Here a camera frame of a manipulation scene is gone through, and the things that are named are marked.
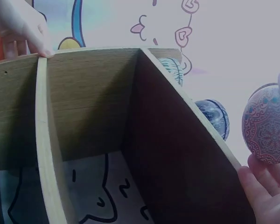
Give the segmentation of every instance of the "painted egg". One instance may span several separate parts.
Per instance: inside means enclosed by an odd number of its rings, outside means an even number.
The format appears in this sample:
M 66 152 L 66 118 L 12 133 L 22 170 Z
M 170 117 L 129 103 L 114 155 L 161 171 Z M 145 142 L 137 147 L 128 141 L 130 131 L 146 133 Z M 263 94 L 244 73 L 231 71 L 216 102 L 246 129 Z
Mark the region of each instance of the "painted egg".
M 246 145 L 261 161 L 280 163 L 280 94 L 277 83 L 257 89 L 242 118 Z
M 181 64 L 176 59 L 170 57 L 159 58 L 159 61 L 165 67 L 165 69 L 173 75 L 178 84 L 182 86 L 184 73 Z
M 196 101 L 195 104 L 226 141 L 230 125 L 227 112 L 222 104 L 213 99 Z

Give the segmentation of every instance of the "wood grain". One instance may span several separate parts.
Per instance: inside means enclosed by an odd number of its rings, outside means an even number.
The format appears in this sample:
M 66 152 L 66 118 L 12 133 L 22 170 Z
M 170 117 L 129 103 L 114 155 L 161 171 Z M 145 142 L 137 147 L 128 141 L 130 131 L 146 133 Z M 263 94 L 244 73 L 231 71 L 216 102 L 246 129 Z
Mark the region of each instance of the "wood grain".
M 148 48 L 148 50 L 157 58 L 171 57 L 175 58 L 179 63 L 182 63 L 182 54 L 178 49 L 161 49 L 161 48 Z
M 47 59 L 39 58 L 35 94 L 35 132 L 42 194 L 49 222 L 77 224 L 64 178 L 62 157 L 52 113 Z
M 156 224 L 252 224 L 239 162 L 158 60 L 138 56 L 122 146 Z
M 36 164 L 37 56 L 0 62 L 0 170 Z
M 63 50 L 48 60 L 65 161 L 119 150 L 139 49 Z

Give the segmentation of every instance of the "cartoon character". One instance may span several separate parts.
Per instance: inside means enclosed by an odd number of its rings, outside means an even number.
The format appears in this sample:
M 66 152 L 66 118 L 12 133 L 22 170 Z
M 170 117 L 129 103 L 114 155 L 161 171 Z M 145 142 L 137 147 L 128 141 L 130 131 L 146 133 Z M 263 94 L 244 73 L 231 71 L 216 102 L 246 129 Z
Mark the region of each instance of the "cartoon character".
M 0 194 L 4 223 L 49 224 L 37 168 L 0 171 Z
M 148 44 L 175 46 L 182 52 L 182 69 L 184 75 L 192 69 L 192 63 L 183 49 L 189 43 L 192 33 L 190 27 L 192 15 L 199 9 L 197 0 L 158 1 L 152 0 L 153 10 L 139 16 L 138 23 L 131 27 L 131 33 L 139 36 Z
M 106 188 L 109 172 L 108 155 L 64 162 L 70 197 L 79 223 L 88 219 L 102 223 L 117 220 L 114 200 Z

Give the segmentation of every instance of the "wooden divider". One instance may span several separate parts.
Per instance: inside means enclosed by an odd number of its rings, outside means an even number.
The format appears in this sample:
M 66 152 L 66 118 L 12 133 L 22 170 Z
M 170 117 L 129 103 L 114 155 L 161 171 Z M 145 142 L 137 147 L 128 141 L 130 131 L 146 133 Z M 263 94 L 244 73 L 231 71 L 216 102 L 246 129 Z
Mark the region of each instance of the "wooden divider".
M 64 178 L 62 157 L 54 124 L 47 59 L 38 60 L 35 94 L 35 132 L 42 195 L 51 224 L 77 224 Z
M 122 153 L 156 224 L 255 223 L 240 163 L 157 58 L 138 55 Z

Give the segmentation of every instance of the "cartoon wall decal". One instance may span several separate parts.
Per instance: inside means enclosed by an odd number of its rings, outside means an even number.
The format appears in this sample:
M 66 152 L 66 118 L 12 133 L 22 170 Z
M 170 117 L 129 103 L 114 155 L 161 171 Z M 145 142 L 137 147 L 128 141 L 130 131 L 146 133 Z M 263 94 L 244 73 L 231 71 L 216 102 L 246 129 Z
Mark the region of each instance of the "cartoon wall decal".
M 74 48 L 81 48 L 81 45 L 73 37 L 64 38 L 58 46 L 59 50 L 74 49 Z
M 67 161 L 63 165 L 79 223 L 83 224 L 89 219 L 102 223 L 115 222 L 118 217 L 116 205 L 106 187 L 109 172 L 108 154 Z
M 125 179 L 125 181 L 126 181 L 126 184 L 121 184 L 119 186 L 119 190 L 122 193 L 123 197 L 128 198 L 126 189 L 129 189 L 131 187 L 131 185 L 130 185 L 130 182 L 128 181 L 128 179 Z
M 17 176 L 12 174 L 14 171 L 18 172 Z M 49 224 L 36 168 L 0 171 L 0 182 L 5 224 Z
M 72 37 L 65 37 L 59 44 L 58 49 L 74 49 L 86 47 L 81 21 L 81 10 L 83 0 L 75 0 L 71 14 Z
M 7 213 L 8 213 L 8 216 L 10 218 L 10 220 L 12 221 L 13 224 L 17 224 L 18 222 L 14 219 L 13 215 L 11 214 L 11 211 L 13 210 L 14 208 L 14 205 L 15 203 L 17 202 L 18 200 L 18 196 L 19 196 L 19 192 L 20 192 L 20 189 L 21 189 L 21 185 L 22 185 L 22 169 L 20 168 L 20 171 L 19 171 L 19 183 L 18 183 L 18 186 L 17 186 L 17 189 L 15 190 L 15 194 L 14 194 L 14 199 L 13 201 L 11 202 L 8 210 L 7 210 Z
M 176 43 L 174 48 L 179 48 L 182 52 L 182 68 L 184 75 L 190 73 L 192 70 L 192 62 L 186 55 L 184 48 L 189 43 L 190 35 L 192 34 L 192 28 L 190 27 L 192 15 L 199 9 L 199 3 L 197 0 L 177 0 L 177 1 L 153 1 L 152 9 L 146 11 L 145 15 L 140 16 L 139 22 L 133 25 L 130 29 L 132 34 L 137 34 L 143 42 L 149 44 L 150 42 L 156 46 L 166 46 L 174 41 Z M 176 27 L 175 17 L 183 18 L 183 26 Z
M 71 16 L 71 31 L 73 38 L 79 43 L 81 47 L 86 47 L 83 32 L 82 32 L 82 3 L 83 0 L 75 0 L 72 16 Z
M 178 46 L 184 48 L 189 42 L 189 36 L 192 33 L 191 27 L 183 27 L 175 32 L 175 40 Z
M 140 213 L 141 213 L 141 215 L 143 216 L 143 218 L 145 219 L 145 220 L 149 220 L 149 217 L 148 217 L 148 215 L 146 214 L 146 211 L 147 211 L 147 206 L 143 206 L 141 209 L 140 209 Z
M 186 13 L 194 14 L 199 9 L 199 2 L 197 0 L 183 0 L 182 9 Z
M 76 170 L 75 169 L 73 169 L 73 174 L 72 174 L 72 180 L 71 181 L 73 181 L 73 183 L 76 182 Z
M 153 42 L 154 42 L 154 44 L 155 44 L 156 46 L 159 45 L 158 42 L 157 42 L 157 39 L 154 38 L 154 39 L 153 39 Z
M 139 23 L 136 24 L 135 26 L 133 26 L 133 27 L 131 28 L 131 32 L 132 32 L 133 34 L 139 34 L 140 39 L 141 39 L 142 41 L 146 41 L 146 38 L 142 37 L 142 30 L 145 28 L 145 26 L 143 25 L 143 23 L 142 23 L 142 21 L 141 21 L 141 19 L 142 19 L 143 17 L 146 17 L 146 15 L 140 16 L 140 18 L 139 18 Z

